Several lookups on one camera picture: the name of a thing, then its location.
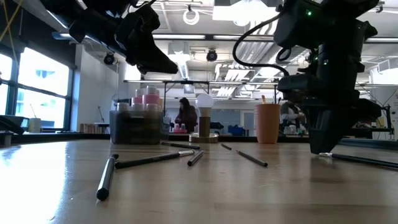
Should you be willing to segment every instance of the desk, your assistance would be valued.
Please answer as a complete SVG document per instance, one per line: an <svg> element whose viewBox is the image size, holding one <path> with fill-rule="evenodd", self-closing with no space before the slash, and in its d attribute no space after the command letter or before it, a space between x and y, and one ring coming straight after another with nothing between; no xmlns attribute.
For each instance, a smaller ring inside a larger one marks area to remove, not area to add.
<svg viewBox="0 0 398 224"><path fill-rule="evenodd" d="M225 144L268 168L203 144L193 167L181 157L117 170L105 202L95 194L110 153L128 160L180 149L109 140L1 149L0 223L398 223L394 170L320 159L308 144ZM333 152L398 162L391 151L337 146Z"/></svg>

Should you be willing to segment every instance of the table surface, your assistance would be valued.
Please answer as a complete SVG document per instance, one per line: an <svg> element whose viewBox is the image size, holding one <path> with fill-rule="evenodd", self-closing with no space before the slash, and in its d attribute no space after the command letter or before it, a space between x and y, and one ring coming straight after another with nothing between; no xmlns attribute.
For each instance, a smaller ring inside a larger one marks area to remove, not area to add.
<svg viewBox="0 0 398 224"><path fill-rule="evenodd" d="M97 201L105 162L155 156L168 146L82 140L0 149L0 223L398 223L398 172L312 155L308 144L202 144L181 157L114 173ZM398 162L393 151L337 146L335 153Z"/></svg>

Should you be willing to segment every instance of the pink container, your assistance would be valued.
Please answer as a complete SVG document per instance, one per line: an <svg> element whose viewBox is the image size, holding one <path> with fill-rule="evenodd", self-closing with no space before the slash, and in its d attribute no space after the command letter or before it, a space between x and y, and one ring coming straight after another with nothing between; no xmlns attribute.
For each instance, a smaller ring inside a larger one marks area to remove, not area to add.
<svg viewBox="0 0 398 224"><path fill-rule="evenodd" d="M142 103L142 96L136 96L132 99L132 103Z"/></svg>
<svg viewBox="0 0 398 224"><path fill-rule="evenodd" d="M159 101L160 101L160 98L157 95L150 94L150 95L142 96L142 104L143 105L147 105L147 104L156 104L156 105L158 105Z"/></svg>

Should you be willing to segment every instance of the black marker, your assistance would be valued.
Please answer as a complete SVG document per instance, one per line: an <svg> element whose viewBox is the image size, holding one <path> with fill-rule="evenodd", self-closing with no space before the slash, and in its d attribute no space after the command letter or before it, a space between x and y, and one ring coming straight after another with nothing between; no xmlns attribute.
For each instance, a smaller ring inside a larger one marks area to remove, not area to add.
<svg viewBox="0 0 398 224"><path fill-rule="evenodd" d="M259 164L260 166L263 166L263 167L267 167L267 166L268 166L268 163L266 163L266 162L264 162L264 161L261 161L261 160L259 160L259 159L256 159L256 158L254 158L254 157L252 157L252 156L249 156L249 155L247 155L246 153L243 153L243 152L238 151L238 150L236 150L236 152L237 152L239 155L245 157L246 159L249 159L249 160L255 162L256 164Z"/></svg>
<svg viewBox="0 0 398 224"><path fill-rule="evenodd" d="M231 147L229 147L229 146L226 146L226 145L224 145L224 144L221 144L221 146L223 146L224 148L226 148L226 149L228 149L228 150L232 150L232 148L231 148Z"/></svg>
<svg viewBox="0 0 398 224"><path fill-rule="evenodd" d="M143 158L143 159L137 159L137 160L133 160L133 161L117 162L114 166L117 169L123 169L123 168L148 164L148 163L152 163L152 162L159 162L159 161L164 161L164 160L168 160L168 159L175 159L180 156L189 156L194 153L195 153L194 150L182 151L182 152L171 153L171 154L166 154L166 155L162 155L162 156L154 156L154 157L148 157L148 158Z"/></svg>
<svg viewBox="0 0 398 224"><path fill-rule="evenodd" d="M97 190L98 200L105 200L109 196L109 190L111 189L112 176L114 170L114 162L119 158L119 155L113 154L105 164L104 172L102 173L101 182L99 182Z"/></svg>
<svg viewBox="0 0 398 224"><path fill-rule="evenodd" d="M182 147L182 148L185 148L185 149L200 149L199 146L189 146L189 145L167 143L167 142L162 142L161 144L164 145L164 146Z"/></svg>
<svg viewBox="0 0 398 224"><path fill-rule="evenodd" d="M335 154L335 153L319 153L320 156L327 156L327 157L332 157L335 159L341 159L344 161L350 161L350 162L360 162L363 164L370 164L370 165L376 165L376 166L383 166L383 167L390 167L390 168L395 168L398 169L398 164L394 162L386 162L386 161L379 161L375 159L367 159L363 157L356 157L356 156L346 156L346 155L341 155L341 154Z"/></svg>
<svg viewBox="0 0 398 224"><path fill-rule="evenodd" d="M203 155L203 150L199 151L195 156L193 156L189 161L188 161L188 166L193 166L198 160L202 157Z"/></svg>

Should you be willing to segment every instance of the orange container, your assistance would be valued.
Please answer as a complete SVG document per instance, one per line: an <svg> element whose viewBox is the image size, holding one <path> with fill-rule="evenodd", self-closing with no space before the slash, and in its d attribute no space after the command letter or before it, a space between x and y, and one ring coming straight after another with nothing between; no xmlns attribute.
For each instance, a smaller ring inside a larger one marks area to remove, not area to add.
<svg viewBox="0 0 398 224"><path fill-rule="evenodd" d="M256 120L257 141L260 144L276 144L279 135L279 110L277 104L256 105L254 116Z"/></svg>

